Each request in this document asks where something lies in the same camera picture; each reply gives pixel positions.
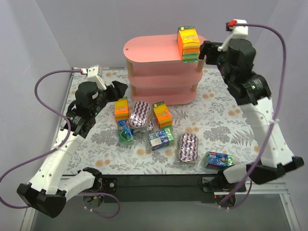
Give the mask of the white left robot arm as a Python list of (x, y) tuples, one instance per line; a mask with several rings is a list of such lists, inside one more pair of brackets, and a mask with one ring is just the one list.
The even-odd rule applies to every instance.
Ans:
[(123, 98), (127, 88), (127, 84), (118, 81), (113, 81), (104, 90), (95, 82), (79, 84), (75, 100), (67, 108), (67, 120), (55, 140), (55, 150), (47, 155), (34, 177), (17, 188), (17, 194), (28, 206), (55, 218), (66, 202), (77, 194), (103, 191), (102, 174), (91, 167), (84, 168), (65, 182), (60, 180), (73, 154), (95, 125), (95, 117), (109, 102)]

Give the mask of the orange sponge pack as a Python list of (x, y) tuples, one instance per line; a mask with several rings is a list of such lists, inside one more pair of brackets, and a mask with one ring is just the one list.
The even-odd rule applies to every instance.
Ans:
[(172, 116), (165, 102), (154, 103), (153, 111), (159, 129), (172, 125)]
[(128, 119), (129, 107), (127, 97), (123, 97), (115, 102), (115, 119), (116, 122), (119, 120)]
[(177, 43), (184, 63), (198, 62), (200, 40), (194, 26), (178, 27)]

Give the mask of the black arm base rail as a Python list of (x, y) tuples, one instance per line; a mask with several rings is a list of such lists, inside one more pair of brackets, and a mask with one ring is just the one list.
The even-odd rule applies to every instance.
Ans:
[(120, 202), (217, 202), (216, 194), (226, 195), (234, 187), (218, 184), (217, 174), (163, 175), (102, 175), (100, 190), (85, 189), (82, 193), (98, 192), (114, 195)]

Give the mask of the striped pink sponge pack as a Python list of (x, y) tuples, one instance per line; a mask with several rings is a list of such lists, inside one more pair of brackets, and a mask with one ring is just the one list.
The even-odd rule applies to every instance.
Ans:
[(154, 129), (154, 122), (152, 118), (149, 119), (148, 124), (143, 127), (143, 128), (134, 128), (133, 132), (134, 134), (141, 134), (141, 135), (146, 135), (149, 134), (153, 131)]
[(177, 158), (180, 163), (194, 164), (198, 160), (199, 139), (192, 133), (183, 133), (179, 137)]
[(128, 123), (132, 128), (143, 128), (148, 124), (152, 105), (145, 101), (135, 101)]

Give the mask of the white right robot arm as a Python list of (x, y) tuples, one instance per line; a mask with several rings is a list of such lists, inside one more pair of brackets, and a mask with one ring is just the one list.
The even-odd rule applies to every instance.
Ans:
[(281, 129), (273, 120), (270, 88), (265, 78), (253, 72), (256, 50), (246, 39), (231, 39), (225, 51), (219, 51), (219, 42), (204, 41), (200, 46), (199, 59), (216, 65), (230, 95), (236, 100), (250, 125), (258, 146), (266, 138), (268, 143), (260, 149), (262, 156), (254, 165), (240, 164), (220, 170), (212, 183), (223, 188), (240, 182), (247, 172), (255, 184), (276, 180), (287, 172), (304, 165), (302, 157), (295, 156), (285, 142)]

